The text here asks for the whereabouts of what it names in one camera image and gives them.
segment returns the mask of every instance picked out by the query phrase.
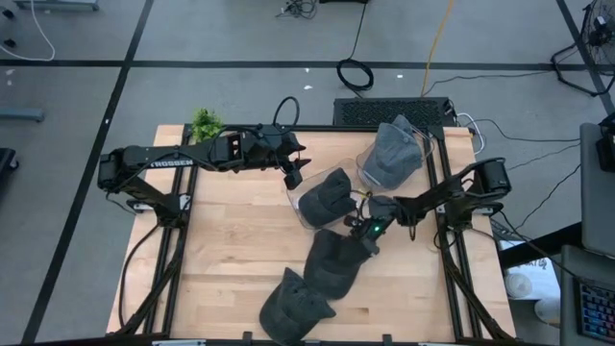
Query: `wire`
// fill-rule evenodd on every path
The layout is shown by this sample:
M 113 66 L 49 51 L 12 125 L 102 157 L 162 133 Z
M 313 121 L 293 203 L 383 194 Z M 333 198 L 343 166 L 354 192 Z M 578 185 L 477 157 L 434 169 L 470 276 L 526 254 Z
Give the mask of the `wire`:
M 542 250 L 541 248 L 539 248 L 538 246 L 534 245 L 532 242 L 534 241 L 533 238 L 526 236 L 526 235 L 522 235 L 520 234 L 517 229 L 515 229 L 512 224 L 510 223 L 510 221 L 508 220 L 508 217 L 506 216 L 506 214 L 503 211 L 499 211 L 499 213 L 504 217 L 504 221 L 506 222 L 506 224 L 510 227 L 511 231 L 513 233 L 515 233 L 517 236 L 521 237 L 526 244 L 532 248 L 534 251 L 536 251 L 537 253 L 539 253 L 541 256 L 543 256 L 545 259 L 549 259 L 551 260 L 551 262 L 553 264 L 555 264 L 559 269 L 565 271 L 566 273 L 568 273 L 570 276 L 572 276 L 573 278 L 576 278 L 579 282 L 581 282 L 582 284 L 585 284 L 588 288 L 590 288 L 591 290 L 594 291 L 595 294 L 598 294 L 598 291 L 601 291 L 601 289 L 599 287 L 596 287 L 590 283 L 587 282 L 587 280 L 585 280 L 584 278 L 578 276 L 577 274 L 573 273 L 570 269 L 566 268 L 560 261 L 555 260 L 553 257 L 549 256 L 549 254 L 547 254 L 546 251 Z M 607 300 L 609 300 L 611 303 L 615 304 L 615 300 L 610 298 L 610 297 L 605 297 Z
M 361 96 L 361 94 L 358 93 L 359 91 L 367 91 L 374 86 L 374 72 L 372 72 L 372 69 L 369 68 L 369 66 L 367 66 L 363 62 L 358 62 L 356 60 L 353 60 L 353 56 L 355 55 L 355 51 L 357 50 L 358 38 L 361 34 L 361 28 L 363 27 L 363 18 L 365 17 L 365 9 L 367 9 L 367 2 L 363 4 L 363 11 L 361 12 L 361 19 L 358 22 L 357 35 L 355 36 L 355 45 L 353 46 L 353 52 L 350 54 L 350 57 L 338 62 L 337 66 L 335 67 L 335 70 L 337 72 L 337 78 L 339 78 L 339 80 L 344 84 L 344 86 L 350 89 L 358 98 L 363 98 L 363 96 Z M 365 74 L 368 77 L 368 82 L 362 86 L 354 85 L 348 82 L 348 80 L 344 78 L 344 76 L 342 75 L 342 67 L 345 64 L 354 65 L 355 67 L 359 68 L 361 71 L 365 72 Z
M 282 9 L 282 12 L 278 13 L 276 18 L 292 15 L 295 18 L 312 19 L 318 12 L 316 0 L 290 0 L 286 4 L 286 8 Z
M 563 62 L 566 59 L 572 57 L 576 52 L 578 52 L 578 50 L 576 50 L 576 51 L 572 52 L 571 54 L 567 55 L 566 57 L 564 57 L 563 59 L 561 59 L 557 63 Z M 539 71 L 539 72 L 529 72 L 529 73 L 521 73 L 521 74 L 514 74 L 514 75 L 495 74 L 495 75 L 478 75 L 478 76 L 471 76 L 471 77 L 454 76 L 454 77 L 446 79 L 446 80 L 441 80 L 441 81 L 433 82 L 433 84 L 425 92 L 425 94 L 423 94 L 423 96 L 427 96 L 433 90 L 433 88 L 435 86 L 437 86 L 439 84 L 445 84 L 445 83 L 448 83 L 448 82 L 452 82 L 452 81 L 457 80 L 457 79 L 460 79 L 460 80 L 476 80 L 476 79 L 480 79 L 480 78 L 518 78 L 518 77 L 527 77 L 527 76 L 545 74 L 545 73 L 550 73 L 550 72 L 554 72 L 554 70 Z
M 352 59 L 357 49 L 358 37 L 361 34 L 361 27 L 363 26 L 363 18 L 365 17 L 365 9 L 367 8 L 367 1 L 363 4 L 363 12 L 361 12 L 361 19 L 358 22 L 357 36 L 355 37 L 355 45 L 353 46 L 353 53 L 350 54 L 348 59 Z
M 474 125 L 474 128 L 477 130 L 477 135 L 479 136 L 479 139 L 480 139 L 480 149 L 474 152 L 474 155 L 480 154 L 482 150 L 484 149 L 484 139 L 482 139 L 482 134 L 480 133 L 479 126 L 477 125 L 476 121 L 474 121 L 474 118 L 472 117 L 472 115 L 468 113 L 458 113 L 457 114 L 457 116 L 460 116 L 460 115 L 467 116 L 468 119 L 470 119 L 470 121 L 472 122 L 472 125 Z
M 566 182 L 568 180 L 568 178 L 572 177 L 573 175 L 575 175 L 575 173 L 577 173 L 578 169 L 580 168 L 580 165 L 577 166 L 577 168 L 575 168 L 574 171 L 572 171 L 571 173 L 569 173 L 567 176 L 564 177 L 564 179 L 560 180 L 557 184 L 555 184 L 555 186 L 552 188 L 551 192 L 549 192 L 549 195 L 547 195 L 547 197 L 542 200 L 542 202 L 540 202 L 540 204 L 538 205 L 538 207 L 534 208 L 534 210 L 530 211 L 529 214 L 526 216 L 526 218 L 523 219 L 523 221 L 521 222 L 521 224 L 519 226 L 517 226 L 517 228 L 515 228 L 515 231 L 522 228 L 526 222 L 528 221 L 528 219 L 534 215 L 535 212 L 537 212 L 540 208 L 542 208 L 542 206 L 551 198 L 551 196 L 553 196 L 553 194 L 555 193 L 555 191 L 557 190 L 557 188 L 564 184 L 564 182 Z
M 431 45 L 430 56 L 427 59 L 427 65 L 425 66 L 425 76 L 423 76 L 423 86 L 421 86 L 421 97 L 425 97 L 425 87 L 427 86 L 427 82 L 430 78 L 430 66 L 431 59 L 433 58 L 433 53 L 435 53 L 435 47 L 438 45 L 438 40 L 442 36 L 442 31 L 444 30 L 444 25 L 446 24 L 447 19 L 449 19 L 449 15 L 451 14 L 451 10 L 453 9 L 454 0 L 449 0 L 449 7 L 446 9 L 446 13 L 444 14 L 444 18 L 442 18 L 442 22 L 438 27 L 438 31 L 435 34 L 435 38 L 433 39 L 433 44 Z
M 122 269 L 122 277 L 119 282 L 119 299 L 117 306 L 117 317 L 119 319 L 119 325 L 123 328 L 125 326 L 124 323 L 124 287 L 126 286 L 126 272 L 128 271 L 128 265 L 131 262 L 131 259 L 136 253 L 136 250 L 145 242 L 145 240 L 149 239 L 150 236 L 154 234 L 154 232 L 159 228 L 161 220 L 156 223 L 156 226 L 152 228 L 147 234 L 143 236 L 143 238 L 135 244 L 133 250 L 126 257 L 126 261 L 124 262 L 124 268 Z
M 119 208 L 121 208 L 123 211 L 127 212 L 128 214 L 136 216 L 136 212 L 134 212 L 134 211 L 131 211 L 131 210 L 127 209 L 126 207 L 122 206 L 119 202 L 114 201 L 114 200 L 112 200 L 111 198 L 109 198 L 109 195 L 110 195 L 110 194 L 111 194 L 110 192 L 107 192 L 107 195 L 105 196 L 105 199 L 106 199 L 108 202 L 111 202 L 111 203 L 115 204 L 116 206 L 118 206 L 118 207 L 119 207 Z
M 498 129 L 498 131 L 500 132 L 500 134 L 504 138 L 510 139 L 510 140 L 520 140 L 520 141 L 539 142 L 539 143 L 547 143 L 547 142 L 574 142 L 574 141 L 580 140 L 579 138 L 574 138 L 574 139 L 533 139 L 533 138 L 513 137 L 513 136 L 508 136 L 507 134 L 505 134 L 504 131 L 502 131 L 502 129 L 500 128 L 500 125 L 498 125 L 498 123 L 496 123 L 494 120 L 491 120 L 491 119 L 476 119 L 476 120 L 474 120 L 475 123 L 478 123 L 478 122 L 481 122 L 481 121 L 486 121 L 486 122 L 492 123 L 493 125 L 495 125 L 495 127 Z
M 513 169 L 517 169 L 517 168 L 519 168 L 519 167 L 523 167 L 523 166 L 528 165 L 528 164 L 530 164 L 530 163 L 532 163 L 532 162 L 535 162 L 535 161 L 543 160 L 544 158 L 547 158 L 547 157 L 552 156 L 552 155 L 557 155 L 557 154 L 563 153 L 563 152 L 565 152 L 565 151 L 566 151 L 566 150 L 568 150 L 568 149 L 575 148 L 575 147 L 578 147 L 578 146 L 580 146 L 580 143 L 579 143 L 579 144 L 569 145 L 569 146 L 567 146 L 567 147 L 565 147 L 565 148 L 563 148 L 563 149 L 560 149 L 560 150 L 558 150 L 558 151 L 556 151 L 556 152 L 551 152 L 551 153 L 549 153 L 549 154 L 545 154 L 545 155 L 540 156 L 540 157 L 538 157 L 538 158 L 533 158 L 533 159 L 531 159 L 531 160 L 529 160 L 529 161 L 526 161 L 526 162 L 523 162 L 523 163 L 519 163 L 519 164 L 513 165 L 512 167 L 507 168 L 507 169 L 506 169 L 506 171 L 510 172 L 510 171 L 511 171 L 511 170 L 513 170 Z
M 278 105 L 278 108 L 276 109 L 276 112 L 273 115 L 273 121 L 271 122 L 271 124 L 276 126 L 276 127 L 280 125 L 280 124 L 278 124 L 278 114 L 280 113 L 280 110 L 282 109 L 282 106 L 288 100 L 292 100 L 295 103 L 295 120 L 292 122 L 292 125 L 290 125 L 285 131 L 279 133 L 280 136 L 286 135 L 289 132 L 291 132 L 295 128 L 295 126 L 297 126 L 297 123 L 299 122 L 299 116 L 300 116 L 300 113 L 301 113 L 301 108 L 299 107 L 299 101 L 297 101 L 297 99 L 294 96 L 287 96 Z
M 35 13 L 35 0 L 30 0 L 30 9 L 32 10 L 32 18 L 35 21 L 35 24 L 37 24 L 37 28 L 38 28 L 38 31 L 40 32 L 40 35 L 45 39 L 45 41 L 47 41 L 47 44 L 49 45 L 49 48 L 51 48 L 51 57 L 49 59 L 22 57 L 20 55 L 17 55 L 15 53 L 11 52 L 7 48 L 5 48 L 2 44 L 0 44 L 0 49 L 2 49 L 5 53 L 7 53 L 10 56 L 12 56 L 14 58 L 18 58 L 18 59 L 24 60 L 24 61 L 28 61 L 28 62 L 50 62 L 50 61 L 52 61 L 56 57 L 56 47 L 54 47 L 54 45 L 51 44 L 51 41 L 49 41 L 49 38 L 47 38 L 47 35 L 45 35 L 45 33 L 42 31 L 42 28 L 40 28 L 40 24 L 38 24 L 37 14 Z

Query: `black floor stripe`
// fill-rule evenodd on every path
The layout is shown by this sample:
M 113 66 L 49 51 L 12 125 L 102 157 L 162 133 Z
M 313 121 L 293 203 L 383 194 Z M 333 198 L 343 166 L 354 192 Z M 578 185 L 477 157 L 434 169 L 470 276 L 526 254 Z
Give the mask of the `black floor stripe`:
M 425 62 L 363 62 L 371 68 L 425 69 Z M 338 62 L 172 62 L 136 61 L 132 67 L 155 68 L 336 68 Z M 550 71 L 550 63 L 432 62 L 432 70 Z M 566 71 L 582 71 L 583 64 L 562 64 Z
M 573 36 L 574 40 L 577 40 L 578 36 L 580 35 L 580 32 L 578 31 L 575 20 L 570 14 L 570 10 L 568 9 L 568 6 L 566 6 L 566 2 L 564 0 L 556 0 L 556 1 L 557 1 L 557 6 L 559 7 L 559 10 L 561 11 L 561 14 L 564 16 L 564 21 L 566 22 L 566 25 L 568 26 L 568 30 L 570 30 L 570 34 Z M 587 49 L 585 48 L 585 46 L 583 44 L 577 44 L 577 46 L 578 46 L 578 52 L 580 53 L 580 56 L 583 58 L 583 62 L 585 62 L 587 66 L 593 65 L 594 63 L 589 55 L 589 52 L 587 52 Z M 594 84 L 594 87 L 596 88 L 597 92 L 601 92 L 606 89 L 600 74 L 598 74 L 594 69 L 592 68 L 589 69 L 589 75 L 592 79 L 592 83 Z M 608 93 L 604 95 L 600 95 L 600 99 L 603 102 L 604 110 L 606 111 L 607 114 L 611 114 L 615 111 L 615 106 L 613 106 L 613 101 L 611 101 L 611 95 L 609 95 Z
M 52 62 L 28 62 L 21 60 L 0 60 L 0 66 L 32 67 L 122 67 L 125 61 L 78 61 L 56 60 Z M 426 62 L 364 62 L 371 68 L 379 69 L 425 69 Z M 191 62 L 191 61 L 130 61 L 129 67 L 150 68 L 335 68 L 338 62 L 296 61 L 296 62 Z M 560 68 L 564 71 L 582 71 L 584 64 L 567 63 Z M 550 63 L 506 63 L 506 62 L 432 62 L 432 70 L 476 70 L 476 71 L 549 71 Z
M 136 48 L 141 40 L 141 36 L 143 35 L 143 30 L 145 28 L 150 10 L 152 10 L 153 4 L 154 0 L 146 0 L 143 10 L 141 11 L 141 16 L 136 24 L 133 39 L 131 40 L 128 52 L 126 53 L 126 58 L 124 60 L 125 63 L 119 72 L 117 81 L 115 82 L 111 99 L 107 104 L 105 115 L 101 121 L 94 144 L 92 145 L 92 150 L 89 153 L 84 175 L 79 182 L 75 199 L 70 206 L 70 211 L 66 217 L 66 223 L 64 224 L 64 228 L 61 231 L 60 240 L 58 241 L 58 246 L 56 247 L 54 256 L 51 259 L 51 263 L 49 264 L 47 275 L 45 275 L 42 287 L 38 293 L 37 301 L 32 314 L 30 315 L 30 320 L 28 321 L 28 325 L 24 331 L 21 343 L 33 343 L 37 339 L 38 330 L 40 329 L 40 325 L 45 316 L 45 311 L 49 305 L 49 300 L 51 299 L 51 295 L 54 291 L 56 281 L 60 275 L 62 264 L 66 257 L 68 246 L 70 245 L 70 240 L 75 233 L 75 227 L 77 226 L 77 221 L 79 220 L 79 214 L 81 213 L 84 201 L 86 200 L 87 190 L 90 187 L 90 183 L 94 176 L 94 171 L 96 170 L 96 165 L 98 164 L 98 160 L 103 150 L 103 144 L 107 138 L 107 133 L 109 132 L 109 127 L 111 125 L 111 121 L 113 120 L 115 109 L 117 108 L 117 103 L 122 95 L 124 85 L 126 85 L 128 72 L 130 70 L 130 62 L 135 58 Z
M 122 67 L 124 61 L 114 60 L 53 60 L 50 62 L 30 62 L 23 60 L 0 60 L 0 66 L 33 67 Z

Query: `wooden table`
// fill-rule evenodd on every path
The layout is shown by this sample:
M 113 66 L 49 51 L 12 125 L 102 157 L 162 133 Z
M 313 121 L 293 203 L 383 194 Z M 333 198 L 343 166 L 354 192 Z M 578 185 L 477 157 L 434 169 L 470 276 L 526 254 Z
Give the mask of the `wooden table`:
M 182 129 L 179 125 L 159 126 L 155 145 L 179 143 Z M 474 161 L 471 138 L 465 128 L 447 128 L 445 134 L 455 174 Z M 307 147 L 302 157 L 312 159 L 302 169 L 304 178 L 344 158 L 354 158 L 373 142 L 374 136 L 297 133 L 300 143 Z M 437 149 L 433 155 L 441 180 Z M 173 175 L 174 169 L 150 170 L 146 180 L 168 192 Z M 424 167 L 415 171 L 395 194 L 417 196 L 428 188 L 429 176 Z M 129 249 L 155 222 L 152 212 L 135 219 Z M 474 227 L 491 233 L 487 217 L 475 216 Z M 380 254 L 363 264 L 350 293 L 331 302 L 337 316 L 322 320 L 307 338 L 377 341 L 383 334 L 392 334 L 395 341 L 454 341 L 444 270 L 432 244 L 435 231 L 433 212 L 418 225 L 414 242 L 406 228 L 391 225 L 378 241 Z M 158 232 L 152 236 L 130 265 L 126 318 L 149 292 L 160 235 Z M 514 335 L 493 240 L 475 232 L 464 236 L 477 295 L 502 328 Z M 268 339 L 258 323 L 258 312 L 280 282 L 285 267 L 303 273 L 312 238 L 312 231 L 301 226 L 289 205 L 281 172 L 199 170 L 171 336 L 238 339 L 250 331 L 254 339 Z M 465 299 L 457 295 L 464 334 L 471 335 Z M 160 330 L 165 300 L 163 293 L 154 331 Z M 116 296 L 108 331 L 118 327 Z

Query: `white cable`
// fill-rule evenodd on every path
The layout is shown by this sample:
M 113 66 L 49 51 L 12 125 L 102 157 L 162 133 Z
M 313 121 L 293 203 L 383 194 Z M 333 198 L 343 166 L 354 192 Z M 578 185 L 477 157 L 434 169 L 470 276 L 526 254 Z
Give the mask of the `white cable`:
M 49 47 L 51 48 L 51 58 L 45 59 L 45 58 L 26 58 L 26 57 L 22 57 L 20 55 L 16 55 L 15 53 L 9 51 L 2 44 L 0 44 L 0 49 L 2 49 L 5 53 L 7 53 L 8 55 L 10 55 L 12 57 L 15 57 L 15 58 L 18 58 L 18 59 L 21 59 L 21 60 L 25 60 L 25 61 L 28 61 L 28 62 L 50 62 L 50 61 L 52 61 L 56 57 L 56 48 L 54 47 L 53 44 L 51 44 L 51 42 L 49 41 L 49 38 L 47 38 L 47 35 L 45 35 L 45 33 L 40 28 L 40 24 L 38 24 L 37 15 L 35 14 L 35 0 L 30 0 L 30 9 L 32 10 L 32 18 L 35 20 L 35 24 L 37 24 L 37 28 L 40 31 L 40 34 L 42 35 L 43 38 L 45 38 L 45 40 L 47 41 L 47 44 L 49 44 Z
M 484 139 L 482 139 L 482 134 L 480 133 L 479 125 L 477 125 L 477 123 L 474 121 L 474 118 L 472 117 L 472 115 L 468 113 L 458 113 L 457 114 L 457 116 L 460 116 L 460 115 L 467 116 L 468 119 L 470 119 L 470 121 L 472 122 L 472 125 L 474 126 L 474 128 L 476 129 L 477 135 L 479 136 L 479 139 L 480 139 L 480 149 L 477 152 L 474 152 L 474 155 L 480 154 L 480 152 L 482 152 L 482 149 L 484 149 Z

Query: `artificial plant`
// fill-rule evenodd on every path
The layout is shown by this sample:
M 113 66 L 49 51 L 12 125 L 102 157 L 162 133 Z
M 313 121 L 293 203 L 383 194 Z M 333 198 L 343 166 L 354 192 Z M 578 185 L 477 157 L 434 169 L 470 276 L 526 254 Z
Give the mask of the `artificial plant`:
M 201 108 L 194 112 L 192 135 L 200 142 L 216 136 L 223 126 L 222 119 L 214 111 Z

